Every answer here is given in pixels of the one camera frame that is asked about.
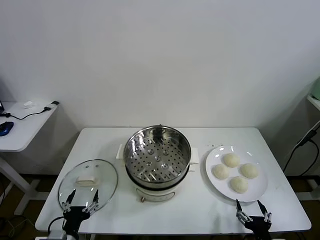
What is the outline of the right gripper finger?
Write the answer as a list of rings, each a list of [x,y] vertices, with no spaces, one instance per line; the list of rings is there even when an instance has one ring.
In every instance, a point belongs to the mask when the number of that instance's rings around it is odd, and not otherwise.
[[[267,223],[270,223],[271,222],[272,213],[268,212],[266,207],[259,200],[257,201],[257,203],[259,205],[261,213],[263,214],[264,221],[267,222]]]
[[[238,199],[236,199],[236,217],[241,223],[251,221],[251,218],[242,210],[241,204]]]

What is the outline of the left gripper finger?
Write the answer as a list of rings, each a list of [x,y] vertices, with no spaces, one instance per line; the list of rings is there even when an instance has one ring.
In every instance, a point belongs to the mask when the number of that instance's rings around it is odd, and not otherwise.
[[[98,201],[99,201],[99,190],[97,189],[92,199],[92,202],[88,204],[88,206],[86,206],[83,209],[83,211],[86,213],[95,213],[99,207]]]
[[[71,194],[68,195],[65,202],[62,202],[62,210],[64,213],[69,212],[71,210],[71,203],[75,196],[76,189],[74,189]]]

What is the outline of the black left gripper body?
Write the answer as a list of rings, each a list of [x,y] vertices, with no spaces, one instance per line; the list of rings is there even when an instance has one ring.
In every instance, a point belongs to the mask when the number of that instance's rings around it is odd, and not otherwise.
[[[63,230],[67,235],[77,235],[83,221],[90,218],[85,206],[71,206],[70,211],[64,212],[65,224]]]

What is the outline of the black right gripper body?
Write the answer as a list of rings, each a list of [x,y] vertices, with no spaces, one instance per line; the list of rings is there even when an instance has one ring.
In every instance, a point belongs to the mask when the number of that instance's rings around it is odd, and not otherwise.
[[[250,216],[251,220],[244,223],[244,227],[253,232],[256,240],[271,240],[269,229],[271,223],[262,216]]]

